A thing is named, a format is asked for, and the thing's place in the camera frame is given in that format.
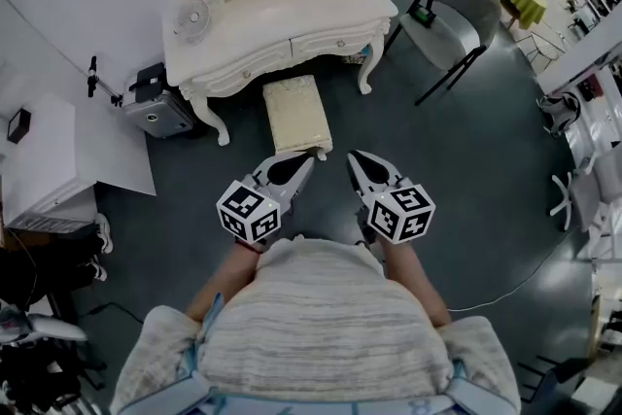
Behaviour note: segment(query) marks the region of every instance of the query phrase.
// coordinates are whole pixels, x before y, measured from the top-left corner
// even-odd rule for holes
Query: white sneaker
[[[95,226],[97,237],[103,241],[101,252],[108,255],[113,252],[113,239],[110,236],[110,224],[105,215],[97,213],[95,215]]]
[[[97,256],[92,257],[87,265],[95,268],[95,276],[93,277],[93,279],[104,282],[108,278],[108,272],[106,271],[106,268],[99,264],[99,259],[97,258]]]

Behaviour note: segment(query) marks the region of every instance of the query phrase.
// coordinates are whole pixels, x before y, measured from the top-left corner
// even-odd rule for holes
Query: white cube
[[[281,206],[274,199],[234,180],[216,203],[221,224],[253,244],[281,227]]]
[[[425,235],[436,206],[421,185],[374,194],[367,224],[397,244]]]

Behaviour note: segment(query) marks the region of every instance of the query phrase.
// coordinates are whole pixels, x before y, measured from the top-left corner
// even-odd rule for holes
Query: chair base
[[[568,173],[568,185],[565,186],[564,183],[559,179],[557,175],[553,175],[551,180],[555,183],[557,187],[560,188],[562,192],[562,202],[560,202],[557,206],[555,206],[552,210],[548,212],[549,217],[554,217],[563,209],[566,209],[566,221],[564,222],[564,231],[567,231],[570,227],[570,216],[572,214],[572,201],[570,200],[570,182],[572,182],[572,175]]]

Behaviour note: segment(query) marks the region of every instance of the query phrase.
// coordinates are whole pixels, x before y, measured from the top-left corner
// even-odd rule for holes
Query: white cable
[[[527,284],[530,280],[532,280],[536,276],[536,274],[542,268],[542,266],[549,260],[549,258],[551,258],[553,256],[553,254],[557,251],[557,248],[559,248],[562,244],[564,244],[564,242],[566,242],[566,239],[568,239],[571,234],[572,234],[572,232],[569,233],[566,237],[564,237],[562,242],[560,242],[557,246],[555,246],[551,250],[551,252],[548,255],[546,255],[546,258],[543,259],[538,264],[536,269],[529,275],[529,277],[527,277],[525,280],[523,280],[521,283],[519,283],[518,286],[516,286],[514,289],[512,289],[509,293],[500,295],[499,297],[497,297],[496,299],[493,299],[492,301],[483,302],[481,304],[475,304],[474,306],[469,306],[468,308],[457,308],[457,309],[447,308],[447,311],[451,311],[453,313],[462,313],[464,311],[476,310],[477,308],[483,308],[484,306],[490,306],[491,304],[495,304],[495,303],[501,301],[502,299],[505,299],[506,297],[509,297],[509,296],[513,295],[514,293],[518,292],[519,289],[521,289],[525,284]]]
[[[16,239],[16,241],[19,243],[19,245],[23,248],[23,250],[26,252],[26,254],[28,255],[28,257],[30,258],[30,260],[32,261],[32,265],[35,267],[35,279],[32,282],[32,289],[30,290],[30,295],[28,296],[28,300],[26,301],[26,305],[24,306],[24,308],[27,308],[28,305],[30,304],[30,298],[32,297],[33,293],[35,292],[35,288],[37,287],[37,276],[39,275],[39,271],[37,270],[37,263],[35,262],[35,260],[30,256],[30,251],[28,251],[28,248],[24,245],[23,242],[21,242],[21,239],[19,237],[16,236],[16,233],[13,232],[10,228],[7,228],[7,231],[14,236],[14,238]]]

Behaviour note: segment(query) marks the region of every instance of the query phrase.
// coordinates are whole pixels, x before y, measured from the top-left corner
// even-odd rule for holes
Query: small white fan
[[[210,23],[210,7],[204,0],[184,0],[177,9],[175,34],[187,44],[198,44]]]

